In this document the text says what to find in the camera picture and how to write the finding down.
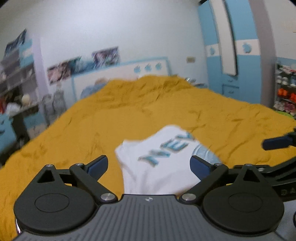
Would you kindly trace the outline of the mustard yellow bed blanket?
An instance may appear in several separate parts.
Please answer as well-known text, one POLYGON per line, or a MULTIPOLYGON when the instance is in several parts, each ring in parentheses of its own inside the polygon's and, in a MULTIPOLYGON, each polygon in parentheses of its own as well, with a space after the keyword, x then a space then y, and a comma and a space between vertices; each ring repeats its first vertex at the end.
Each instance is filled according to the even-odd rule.
POLYGON ((115 148, 142 140, 167 125, 191 133, 227 166, 274 166, 295 156, 295 148, 265 151, 266 138, 295 127, 291 118, 260 104, 197 88, 179 77, 145 76, 111 80, 99 92, 76 102, 50 127, 14 152, 1 168, 1 240, 16 237, 13 206, 46 165, 67 169, 106 155, 101 184, 121 196, 123 179, 115 148))

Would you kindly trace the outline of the white t-shirt with blue print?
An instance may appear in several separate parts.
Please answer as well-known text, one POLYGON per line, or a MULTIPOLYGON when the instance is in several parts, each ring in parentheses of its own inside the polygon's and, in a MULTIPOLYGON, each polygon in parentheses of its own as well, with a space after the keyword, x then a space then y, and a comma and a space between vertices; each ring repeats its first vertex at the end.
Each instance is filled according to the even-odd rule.
POLYGON ((191 156, 210 164, 219 158, 179 126, 163 127, 142 141, 124 140, 115 149, 125 194, 180 195, 200 180, 190 169, 191 156))

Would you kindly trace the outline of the white blue headboard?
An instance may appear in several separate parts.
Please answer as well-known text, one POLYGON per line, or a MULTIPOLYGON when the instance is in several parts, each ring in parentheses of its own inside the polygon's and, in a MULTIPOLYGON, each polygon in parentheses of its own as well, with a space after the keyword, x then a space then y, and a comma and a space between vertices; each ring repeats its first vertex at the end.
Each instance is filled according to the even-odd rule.
POLYGON ((107 80, 125 79, 136 80, 145 75, 163 75, 172 74, 170 62, 167 57, 156 57, 142 60, 135 60, 120 63, 110 67, 104 67, 98 70, 92 70, 71 78, 73 98, 77 102, 80 99, 82 91, 95 83, 99 78, 107 80))

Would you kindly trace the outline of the anime wall poster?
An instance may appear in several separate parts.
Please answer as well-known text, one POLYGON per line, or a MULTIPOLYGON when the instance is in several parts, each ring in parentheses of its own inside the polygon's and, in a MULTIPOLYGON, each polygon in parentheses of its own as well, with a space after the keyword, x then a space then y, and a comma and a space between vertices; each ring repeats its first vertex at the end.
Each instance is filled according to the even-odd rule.
POLYGON ((66 80, 74 75, 106 68, 120 63, 118 46, 99 50, 90 56, 78 56, 47 69, 49 85, 66 80))

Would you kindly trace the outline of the blue pillow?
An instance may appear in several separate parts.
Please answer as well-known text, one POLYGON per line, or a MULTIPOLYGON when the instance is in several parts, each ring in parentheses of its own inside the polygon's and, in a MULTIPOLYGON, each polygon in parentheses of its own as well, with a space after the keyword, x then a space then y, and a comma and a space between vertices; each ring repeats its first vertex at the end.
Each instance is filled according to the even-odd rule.
POLYGON ((107 85, 108 81, 109 80, 106 78, 97 79, 93 85, 89 85, 82 90, 80 98, 84 99, 90 95, 95 94, 96 92, 101 90, 103 87, 105 87, 105 85, 107 85))

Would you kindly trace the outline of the beige wall switch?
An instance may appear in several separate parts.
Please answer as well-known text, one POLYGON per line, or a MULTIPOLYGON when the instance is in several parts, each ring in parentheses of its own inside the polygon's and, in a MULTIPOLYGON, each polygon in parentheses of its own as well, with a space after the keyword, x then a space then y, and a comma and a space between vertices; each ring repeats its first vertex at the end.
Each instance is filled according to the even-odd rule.
POLYGON ((196 58, 193 56, 188 56, 186 58, 186 63, 195 63, 196 62, 196 58))

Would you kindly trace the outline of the blue white wardrobe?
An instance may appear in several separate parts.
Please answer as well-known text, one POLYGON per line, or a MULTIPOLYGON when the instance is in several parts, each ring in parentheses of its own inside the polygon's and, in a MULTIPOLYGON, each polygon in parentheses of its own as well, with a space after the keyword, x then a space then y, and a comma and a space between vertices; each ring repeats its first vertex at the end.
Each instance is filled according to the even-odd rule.
POLYGON ((264 1, 199 1, 210 90, 270 107, 275 44, 264 1))

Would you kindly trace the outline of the shoe rack with shoes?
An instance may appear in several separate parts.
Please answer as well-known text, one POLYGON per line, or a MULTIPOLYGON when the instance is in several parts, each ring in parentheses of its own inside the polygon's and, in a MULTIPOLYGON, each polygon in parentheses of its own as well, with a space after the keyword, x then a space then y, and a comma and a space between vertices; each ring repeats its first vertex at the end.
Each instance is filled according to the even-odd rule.
POLYGON ((295 67, 275 64, 273 109, 295 119, 295 67))

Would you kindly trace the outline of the blue white shelf unit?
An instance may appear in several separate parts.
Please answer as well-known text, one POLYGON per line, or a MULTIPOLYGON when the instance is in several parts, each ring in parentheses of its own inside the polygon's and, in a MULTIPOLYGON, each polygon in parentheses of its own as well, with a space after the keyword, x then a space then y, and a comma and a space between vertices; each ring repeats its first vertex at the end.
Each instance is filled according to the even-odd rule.
POLYGON ((40 42, 23 30, 1 58, 1 153, 26 144, 47 128, 48 93, 40 42))

